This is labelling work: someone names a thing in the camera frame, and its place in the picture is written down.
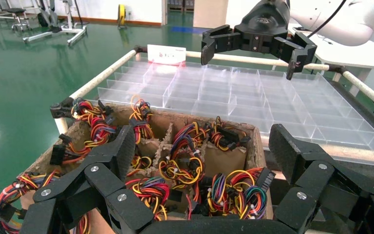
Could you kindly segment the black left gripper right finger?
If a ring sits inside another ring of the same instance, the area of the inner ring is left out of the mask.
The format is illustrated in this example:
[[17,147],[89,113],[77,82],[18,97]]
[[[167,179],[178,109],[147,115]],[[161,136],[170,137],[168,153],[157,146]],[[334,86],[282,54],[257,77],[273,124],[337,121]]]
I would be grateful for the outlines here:
[[374,234],[374,179],[334,160],[318,144],[294,138],[282,124],[268,146],[291,186],[274,219],[295,234],[306,232],[321,208],[347,219],[356,234]]

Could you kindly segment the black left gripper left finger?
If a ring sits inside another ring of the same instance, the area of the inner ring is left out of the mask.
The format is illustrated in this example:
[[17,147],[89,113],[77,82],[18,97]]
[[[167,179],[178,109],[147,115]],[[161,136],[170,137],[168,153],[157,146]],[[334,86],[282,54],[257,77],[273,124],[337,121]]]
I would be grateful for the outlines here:
[[141,233],[154,215],[124,183],[134,152],[133,127],[125,125],[114,141],[93,148],[77,168],[35,192],[20,232],[66,234],[98,209],[114,232]]

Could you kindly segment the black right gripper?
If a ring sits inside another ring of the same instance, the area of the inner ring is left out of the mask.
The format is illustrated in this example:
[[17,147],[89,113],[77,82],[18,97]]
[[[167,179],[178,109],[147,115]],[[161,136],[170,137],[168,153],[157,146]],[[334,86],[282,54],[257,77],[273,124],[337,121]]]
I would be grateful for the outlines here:
[[272,54],[288,63],[286,79],[291,80],[312,62],[317,45],[301,32],[288,40],[289,20],[287,1],[261,0],[234,30],[225,24],[203,32],[201,64],[207,65],[216,53],[238,49]]

